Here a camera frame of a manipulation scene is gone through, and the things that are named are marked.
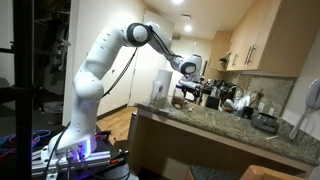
jar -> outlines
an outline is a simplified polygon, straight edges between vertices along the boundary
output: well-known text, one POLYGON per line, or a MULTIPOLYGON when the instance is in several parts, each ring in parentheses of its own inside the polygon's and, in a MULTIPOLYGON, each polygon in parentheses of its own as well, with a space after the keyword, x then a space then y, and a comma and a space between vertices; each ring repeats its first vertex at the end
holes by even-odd
POLYGON ((172 95, 172 100, 171 104, 175 108, 182 108, 184 104, 184 93, 182 91, 183 86, 181 84, 176 84, 174 90, 173 90, 173 95, 172 95))

recessed light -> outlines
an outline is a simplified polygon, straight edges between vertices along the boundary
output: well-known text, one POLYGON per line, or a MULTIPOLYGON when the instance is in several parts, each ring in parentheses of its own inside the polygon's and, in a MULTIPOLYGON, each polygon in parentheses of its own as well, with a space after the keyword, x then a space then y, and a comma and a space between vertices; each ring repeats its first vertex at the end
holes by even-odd
POLYGON ((180 4, 180 3, 182 3, 182 1, 183 0, 172 0, 172 2, 175 3, 175 4, 180 4))
POLYGON ((184 26, 184 30, 187 31, 187 32, 190 32, 190 31, 192 31, 192 26, 191 25, 185 25, 184 26))

metal rod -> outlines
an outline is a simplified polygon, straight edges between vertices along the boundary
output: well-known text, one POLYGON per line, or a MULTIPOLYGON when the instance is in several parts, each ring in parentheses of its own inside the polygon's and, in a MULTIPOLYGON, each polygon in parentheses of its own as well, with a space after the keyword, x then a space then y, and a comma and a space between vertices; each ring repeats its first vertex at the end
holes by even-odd
POLYGON ((13 1, 14 72, 16 90, 16 170, 31 179, 33 0, 13 1))

robotic arm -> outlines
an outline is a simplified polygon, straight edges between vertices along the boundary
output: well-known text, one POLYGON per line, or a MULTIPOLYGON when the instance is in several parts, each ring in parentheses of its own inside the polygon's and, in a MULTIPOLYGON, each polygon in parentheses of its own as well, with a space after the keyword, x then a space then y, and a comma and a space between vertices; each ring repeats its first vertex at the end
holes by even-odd
MULTIPOLYGON (((41 152, 43 163, 46 163, 45 160, 53 151, 54 159, 65 158, 67 151, 74 152, 75 160, 90 156, 97 146, 95 141, 97 110, 104 93, 101 79, 111 68, 121 47, 141 47, 146 43, 164 55, 174 70, 189 77, 198 75, 201 57, 193 55, 184 61, 181 56, 175 55, 169 48, 171 40, 165 36, 157 24, 153 22, 133 23, 125 29, 105 27, 74 77, 75 96, 73 97, 70 125, 56 148, 55 145, 61 134, 53 137, 49 145, 45 147, 46 150, 41 152)), ((181 82, 189 88, 197 87, 188 79, 181 80, 181 82)))

backsplash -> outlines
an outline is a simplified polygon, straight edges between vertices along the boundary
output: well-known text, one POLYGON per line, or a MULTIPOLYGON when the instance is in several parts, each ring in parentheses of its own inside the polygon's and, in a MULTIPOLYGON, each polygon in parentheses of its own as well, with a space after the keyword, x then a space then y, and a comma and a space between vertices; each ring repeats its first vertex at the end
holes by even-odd
MULTIPOLYGON (((224 73, 223 80, 240 86, 244 95, 251 94, 251 99, 256 96, 254 92, 262 92, 263 97, 259 101, 264 103, 262 112, 269 113, 273 108, 273 116, 278 118, 282 115, 296 78, 224 73)), ((252 107, 258 108, 259 102, 252 107)))

